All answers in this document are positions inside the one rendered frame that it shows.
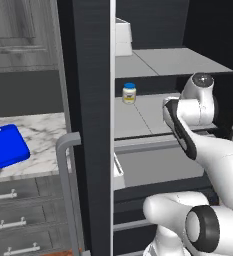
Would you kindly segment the grey fridge shelf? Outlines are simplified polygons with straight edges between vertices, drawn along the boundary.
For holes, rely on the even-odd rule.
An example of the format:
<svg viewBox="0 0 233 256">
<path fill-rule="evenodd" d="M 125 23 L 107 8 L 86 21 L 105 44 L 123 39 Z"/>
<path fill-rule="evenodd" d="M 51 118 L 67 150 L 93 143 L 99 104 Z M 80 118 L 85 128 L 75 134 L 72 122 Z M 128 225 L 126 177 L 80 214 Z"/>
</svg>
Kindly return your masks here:
<svg viewBox="0 0 233 256">
<path fill-rule="evenodd" d="M 224 73 L 232 69 L 188 48 L 134 50 L 116 58 L 116 77 L 189 75 L 196 72 Z"/>
<path fill-rule="evenodd" d="M 178 93 L 137 96 L 134 104 L 127 105 L 121 98 L 115 99 L 114 138 L 129 138 L 147 135 L 170 134 L 163 121 L 162 103 Z"/>
</svg>

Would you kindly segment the grey fridge drawer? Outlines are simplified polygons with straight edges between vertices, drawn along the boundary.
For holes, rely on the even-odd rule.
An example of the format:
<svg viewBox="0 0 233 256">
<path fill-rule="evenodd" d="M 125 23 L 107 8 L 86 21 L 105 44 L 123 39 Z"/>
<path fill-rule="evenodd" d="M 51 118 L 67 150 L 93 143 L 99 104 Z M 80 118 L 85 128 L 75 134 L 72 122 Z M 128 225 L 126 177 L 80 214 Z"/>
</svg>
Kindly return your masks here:
<svg viewBox="0 0 233 256">
<path fill-rule="evenodd" d="M 114 150 L 126 188 L 204 175 L 172 135 L 115 141 Z"/>
</svg>

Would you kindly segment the dark fridge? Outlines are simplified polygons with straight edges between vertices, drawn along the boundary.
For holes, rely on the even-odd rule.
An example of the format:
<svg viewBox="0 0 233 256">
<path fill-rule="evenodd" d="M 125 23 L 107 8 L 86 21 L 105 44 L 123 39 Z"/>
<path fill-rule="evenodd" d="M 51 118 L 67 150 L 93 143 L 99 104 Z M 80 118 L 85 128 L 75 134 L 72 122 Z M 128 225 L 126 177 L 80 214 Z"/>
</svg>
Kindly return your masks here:
<svg viewBox="0 0 233 256">
<path fill-rule="evenodd" d="M 214 79 L 216 118 L 191 130 L 198 135 L 233 141 L 233 0 L 117 0 L 116 17 L 131 24 L 132 54 L 134 50 L 188 48 L 232 69 L 206 73 Z M 137 96 L 180 96 L 193 74 L 116 77 L 116 82 L 134 83 Z M 114 138 L 114 142 L 167 135 L 175 138 L 171 130 L 170 134 Z M 205 170 L 202 177 L 126 188 L 116 153 L 114 158 L 118 181 L 114 191 L 113 256 L 143 256 L 155 238 L 157 226 L 143 213 L 144 201 L 149 196 L 192 191 L 206 196 L 211 206 L 220 204 Z"/>
</svg>

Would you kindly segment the white milk carton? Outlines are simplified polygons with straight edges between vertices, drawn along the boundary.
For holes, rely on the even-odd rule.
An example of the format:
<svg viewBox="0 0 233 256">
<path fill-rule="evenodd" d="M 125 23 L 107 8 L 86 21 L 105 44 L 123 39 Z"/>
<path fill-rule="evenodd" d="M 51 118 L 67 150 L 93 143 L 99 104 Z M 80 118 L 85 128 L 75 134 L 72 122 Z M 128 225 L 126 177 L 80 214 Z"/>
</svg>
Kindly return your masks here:
<svg viewBox="0 0 233 256">
<path fill-rule="evenodd" d="M 116 19 L 116 56 L 132 55 L 131 24 L 120 18 Z"/>
</svg>

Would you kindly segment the dark fridge door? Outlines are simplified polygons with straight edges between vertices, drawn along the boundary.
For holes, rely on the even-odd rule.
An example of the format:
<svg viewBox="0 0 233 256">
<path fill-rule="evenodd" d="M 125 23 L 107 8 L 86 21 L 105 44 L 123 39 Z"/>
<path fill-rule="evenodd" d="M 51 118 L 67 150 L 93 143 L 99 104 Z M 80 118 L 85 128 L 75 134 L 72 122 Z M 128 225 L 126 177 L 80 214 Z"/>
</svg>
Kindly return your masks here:
<svg viewBox="0 0 233 256">
<path fill-rule="evenodd" d="M 110 0 L 57 0 L 84 244 L 111 253 Z"/>
</svg>

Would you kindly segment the blue tray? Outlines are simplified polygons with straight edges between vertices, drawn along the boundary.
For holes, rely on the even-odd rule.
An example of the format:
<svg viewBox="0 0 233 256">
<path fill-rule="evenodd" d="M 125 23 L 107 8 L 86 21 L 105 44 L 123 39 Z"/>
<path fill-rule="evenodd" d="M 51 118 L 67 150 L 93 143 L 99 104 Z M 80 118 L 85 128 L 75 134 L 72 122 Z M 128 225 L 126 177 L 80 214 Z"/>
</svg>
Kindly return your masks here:
<svg viewBox="0 0 233 256">
<path fill-rule="evenodd" d="M 30 150 L 15 124 L 0 126 L 0 169 L 27 160 Z"/>
</svg>

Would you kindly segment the blue-lidded pale jar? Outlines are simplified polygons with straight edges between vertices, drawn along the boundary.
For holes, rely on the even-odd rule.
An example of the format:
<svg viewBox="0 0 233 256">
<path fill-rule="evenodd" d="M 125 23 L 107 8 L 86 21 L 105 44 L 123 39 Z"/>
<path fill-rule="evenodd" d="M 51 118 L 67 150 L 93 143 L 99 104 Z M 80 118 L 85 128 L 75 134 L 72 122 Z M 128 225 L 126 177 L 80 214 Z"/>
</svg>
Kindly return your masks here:
<svg viewBox="0 0 233 256">
<path fill-rule="evenodd" d="M 136 85 L 125 83 L 122 90 L 122 100 L 125 104 L 134 104 L 136 100 Z"/>
</svg>

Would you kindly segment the grey drawer front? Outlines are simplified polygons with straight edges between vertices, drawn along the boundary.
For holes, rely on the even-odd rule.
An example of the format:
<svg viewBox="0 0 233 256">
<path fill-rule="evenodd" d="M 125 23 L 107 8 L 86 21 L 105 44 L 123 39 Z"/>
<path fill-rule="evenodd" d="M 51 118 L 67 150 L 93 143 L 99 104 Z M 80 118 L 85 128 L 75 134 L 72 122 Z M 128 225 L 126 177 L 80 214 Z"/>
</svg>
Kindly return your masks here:
<svg viewBox="0 0 233 256">
<path fill-rule="evenodd" d="M 9 247 L 13 250 L 31 247 L 36 242 L 41 249 L 37 252 L 20 254 L 14 256 L 41 256 L 49 252 L 57 252 L 66 249 L 55 230 L 35 232 L 27 235 L 13 235 L 7 238 L 0 238 L 0 256 L 7 251 Z"/>
<path fill-rule="evenodd" d="M 59 215 L 56 213 L 56 207 L 52 203 L 27 208 L 0 210 L 0 222 L 1 220 L 5 220 L 6 223 L 17 222 L 21 217 L 25 217 L 27 221 L 25 226 L 55 222 L 60 220 Z"/>
<path fill-rule="evenodd" d="M 15 189 L 18 193 L 17 198 L 0 200 L 0 202 L 57 196 L 62 192 L 58 175 L 0 182 L 0 194 L 10 193 L 12 189 Z"/>
</svg>

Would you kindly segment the grey wooden cupboard door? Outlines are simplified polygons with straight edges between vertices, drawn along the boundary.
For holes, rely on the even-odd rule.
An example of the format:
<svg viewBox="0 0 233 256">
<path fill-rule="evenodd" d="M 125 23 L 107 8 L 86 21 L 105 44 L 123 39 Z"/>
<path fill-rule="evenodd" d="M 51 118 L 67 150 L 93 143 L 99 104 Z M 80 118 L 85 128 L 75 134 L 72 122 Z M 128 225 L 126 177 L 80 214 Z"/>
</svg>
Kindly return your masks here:
<svg viewBox="0 0 233 256">
<path fill-rule="evenodd" d="M 57 68 L 55 0 L 0 0 L 0 73 Z"/>
</svg>

